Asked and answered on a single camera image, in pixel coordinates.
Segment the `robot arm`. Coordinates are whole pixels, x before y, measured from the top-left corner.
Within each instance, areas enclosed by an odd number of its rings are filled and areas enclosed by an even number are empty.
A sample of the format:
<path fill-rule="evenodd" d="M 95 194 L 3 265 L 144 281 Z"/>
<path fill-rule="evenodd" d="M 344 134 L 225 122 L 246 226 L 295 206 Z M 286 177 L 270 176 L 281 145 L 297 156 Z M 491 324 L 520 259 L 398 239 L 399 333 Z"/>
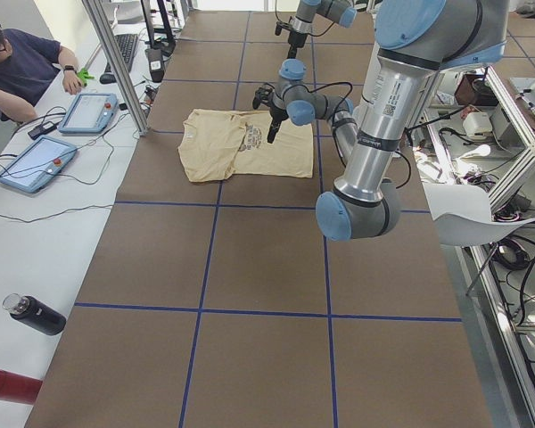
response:
<path fill-rule="evenodd" d="M 323 119 L 346 168 L 317 198 L 322 234 L 334 241 L 376 237 L 399 220 L 400 203 L 385 172 L 430 76 L 447 69 L 488 66 L 505 51 L 507 1 L 384 1 L 374 20 L 379 71 L 365 114 L 356 121 L 347 97 L 309 91 L 298 59 L 283 61 L 268 95 L 268 141 L 289 119 L 296 126 Z"/>
<path fill-rule="evenodd" d="M 287 59 L 296 58 L 298 50 L 304 47 L 308 36 L 317 36 L 313 29 L 317 15 L 328 19 L 331 25 L 338 24 L 349 28 L 356 18 L 357 10 L 350 1 L 301 0 L 296 13 L 286 23 L 277 24 L 279 29 L 286 29 L 289 32 Z"/>

